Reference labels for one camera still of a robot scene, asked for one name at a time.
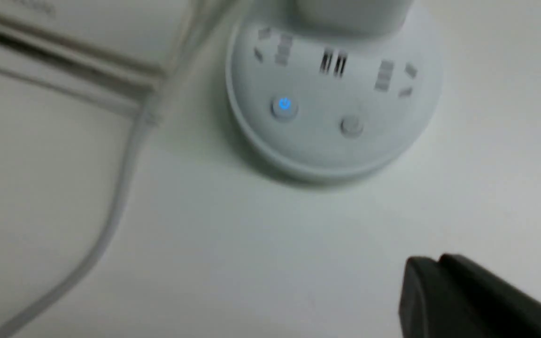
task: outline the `blue power button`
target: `blue power button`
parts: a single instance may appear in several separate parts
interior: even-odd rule
[[[298,113],[298,103],[289,96],[277,96],[272,103],[272,113],[278,120],[290,120]]]
[[[286,110],[289,109],[292,106],[292,101],[288,98],[282,98],[279,100],[279,107],[281,109]]]

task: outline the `blue indicator light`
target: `blue indicator light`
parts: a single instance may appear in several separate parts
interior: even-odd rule
[[[279,107],[283,110],[288,110],[292,106],[292,102],[288,98],[282,98],[279,100]]]

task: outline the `white plug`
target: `white plug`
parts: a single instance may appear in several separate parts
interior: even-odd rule
[[[412,0],[256,0],[234,30],[226,79],[262,157],[330,182],[369,174],[414,143],[442,64],[432,20]]]
[[[412,0],[297,0],[297,4],[313,24],[381,36],[402,27]]]

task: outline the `black object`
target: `black object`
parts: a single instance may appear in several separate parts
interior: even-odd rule
[[[406,263],[404,338],[541,338],[541,303],[461,255]]]

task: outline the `white desk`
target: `white desk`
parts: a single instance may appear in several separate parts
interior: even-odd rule
[[[404,261],[443,252],[541,300],[541,4],[425,2],[445,42],[439,111],[391,167],[333,188],[244,146],[227,19],[167,96],[103,263],[19,337],[395,338]],[[0,78],[0,322],[96,237],[128,126]]]

